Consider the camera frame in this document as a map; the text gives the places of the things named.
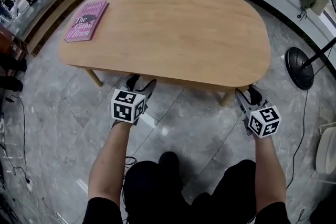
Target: marble floor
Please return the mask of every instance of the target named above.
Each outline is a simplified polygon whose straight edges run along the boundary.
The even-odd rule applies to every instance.
[[[291,82],[283,56],[291,46],[301,48],[308,55],[313,51],[285,24],[252,5],[266,24],[272,51],[271,65],[257,86],[267,91],[282,115],[274,143],[288,182],[292,156],[302,136],[306,92]],[[18,76],[24,84],[23,92],[17,95],[25,109],[27,176],[33,181],[31,191],[22,172],[18,170],[14,176],[10,163],[0,153],[7,183],[7,190],[1,192],[22,223],[56,224],[61,217],[60,222],[65,224],[82,222],[91,165],[113,122],[110,99],[120,76],[97,72],[104,83],[98,88],[84,70],[59,61],[58,41],[68,20],[69,17],[37,57],[28,57],[26,73]],[[313,67],[318,70],[322,62],[314,62]],[[330,185],[310,177],[320,139],[318,127],[336,120],[335,96],[336,81],[323,68],[308,92],[305,137],[295,160],[295,179],[287,191],[287,210],[292,223],[302,209],[306,214],[313,210],[331,189]],[[183,195],[188,202],[204,191],[211,193],[228,167],[243,159],[255,159],[254,141],[246,135],[241,110],[234,100],[221,107],[212,92],[158,83],[148,106],[131,130],[127,155],[138,161],[157,161],[165,151],[176,152],[181,162]],[[22,106],[18,101],[4,102],[3,111],[8,154],[15,165],[23,166]],[[123,207],[122,216],[126,218]]]

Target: wooden table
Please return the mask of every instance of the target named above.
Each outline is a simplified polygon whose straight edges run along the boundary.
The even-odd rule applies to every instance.
[[[92,69],[234,93],[260,79],[270,64],[265,24],[244,0],[108,2],[91,41],[59,44],[60,59],[85,68],[99,86]]]

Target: forearm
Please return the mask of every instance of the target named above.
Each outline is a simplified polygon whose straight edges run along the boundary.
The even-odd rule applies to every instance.
[[[116,124],[90,172],[89,199],[103,197],[120,206],[127,143],[132,124]]]
[[[286,200],[286,179],[271,136],[256,140],[257,212],[274,202]]]

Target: book cover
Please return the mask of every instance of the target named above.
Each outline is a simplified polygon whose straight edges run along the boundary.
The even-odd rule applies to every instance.
[[[79,8],[76,19],[67,32],[65,41],[75,42],[91,40],[98,21],[107,6],[107,0],[93,1],[83,4]]]

